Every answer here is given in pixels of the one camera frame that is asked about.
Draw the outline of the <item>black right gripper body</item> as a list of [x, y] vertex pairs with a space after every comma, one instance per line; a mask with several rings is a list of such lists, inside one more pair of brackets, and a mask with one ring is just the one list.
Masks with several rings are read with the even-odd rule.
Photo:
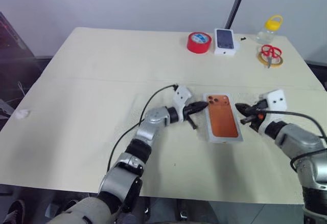
[[263, 123], [266, 115], [262, 113], [268, 107], [266, 99], [259, 101], [257, 104], [251, 107], [253, 119], [250, 122], [250, 128], [254, 131], [259, 132], [259, 127]]

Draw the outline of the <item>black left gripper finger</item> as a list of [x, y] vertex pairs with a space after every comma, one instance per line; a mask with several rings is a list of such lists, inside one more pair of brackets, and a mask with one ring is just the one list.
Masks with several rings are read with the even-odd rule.
[[192, 120], [192, 118], [190, 117], [190, 115], [187, 115], [186, 120], [189, 122], [189, 124], [191, 125], [193, 130], [197, 129], [197, 125], [195, 124], [195, 122]]
[[194, 103], [194, 111], [200, 112], [204, 110], [208, 106], [208, 102], [206, 101], [197, 101]]

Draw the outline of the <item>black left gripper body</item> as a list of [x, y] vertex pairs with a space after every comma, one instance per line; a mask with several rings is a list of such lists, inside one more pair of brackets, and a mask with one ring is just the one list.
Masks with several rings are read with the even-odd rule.
[[187, 115], [192, 115], [194, 113], [197, 113], [194, 111], [194, 103], [191, 103], [183, 108], [183, 119], [186, 120]]

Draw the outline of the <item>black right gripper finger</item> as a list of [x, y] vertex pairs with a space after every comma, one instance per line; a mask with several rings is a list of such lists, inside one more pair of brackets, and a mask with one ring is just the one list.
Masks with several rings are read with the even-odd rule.
[[240, 123], [245, 125], [247, 123], [252, 123], [257, 119], [257, 116], [248, 116], [240, 120]]
[[253, 107], [245, 103], [236, 103], [235, 107], [239, 113], [242, 115], [253, 114]]

